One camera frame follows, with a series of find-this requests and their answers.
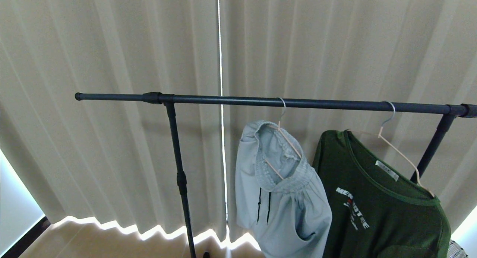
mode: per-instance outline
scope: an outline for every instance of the black drawstring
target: black drawstring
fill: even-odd
[[[270,202],[271,202],[271,192],[269,192],[269,212],[267,213],[267,224],[268,224],[268,217],[270,217]]]
[[[262,188],[260,187],[260,194],[259,194],[259,212],[257,212],[257,224],[259,223],[260,217],[260,204],[262,204]]]

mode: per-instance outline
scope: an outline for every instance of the dark green sweatshirt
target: dark green sweatshirt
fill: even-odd
[[[313,167],[333,216],[323,257],[446,258],[450,227],[438,198],[351,132],[324,132]]]

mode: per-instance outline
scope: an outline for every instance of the curtain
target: curtain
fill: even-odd
[[[219,95],[217,0],[0,0],[1,148],[51,222],[184,226],[167,113],[76,92]],[[225,238],[220,106],[177,105],[192,225]]]
[[[220,0],[224,95],[460,104],[477,102],[477,0]],[[249,121],[281,108],[225,107],[231,240],[237,141]],[[312,162],[325,130],[377,133],[389,112],[288,108],[282,126]],[[383,135],[418,163],[439,115],[401,114]],[[477,205],[477,122],[457,119],[428,170],[455,229]],[[363,143],[399,172],[414,170],[377,139]]]

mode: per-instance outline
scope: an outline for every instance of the clothes rack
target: clothes rack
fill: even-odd
[[[75,94],[78,101],[101,100],[101,101],[137,101],[152,104],[163,104],[167,110],[169,125],[172,134],[172,145],[177,165],[177,185],[182,199],[184,219],[189,239],[189,248],[192,258],[196,258],[192,226],[190,222],[189,201],[187,198],[186,174],[182,168],[182,158],[180,153],[179,133],[177,130],[175,103],[197,103],[197,104],[227,104],[227,105],[251,105],[251,106],[272,106],[282,107],[282,100],[279,98],[260,97],[226,97],[226,96],[200,96],[200,95],[171,95],[160,92],[148,92],[142,95],[119,95],[105,93],[80,93]],[[336,100],[307,100],[307,99],[283,99],[287,107],[295,108],[320,108],[320,109],[341,109],[341,110],[363,110],[363,111],[393,111],[392,106],[387,102],[364,102],[364,101],[336,101]],[[456,117],[476,118],[477,105],[474,104],[422,104],[393,102],[396,112],[415,112],[424,114],[441,114],[442,118],[437,126],[436,132],[429,143],[421,161],[417,165],[419,173],[422,175],[429,165],[432,157],[436,153],[444,135],[449,130]],[[416,173],[411,180],[416,182]]]

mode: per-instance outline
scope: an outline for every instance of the dark baseboard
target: dark baseboard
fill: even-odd
[[[50,226],[50,221],[43,217],[39,222],[37,222],[22,238],[20,238],[15,245],[13,245],[1,258],[17,258],[19,257],[30,245],[35,241],[41,233],[43,233],[48,226]]]

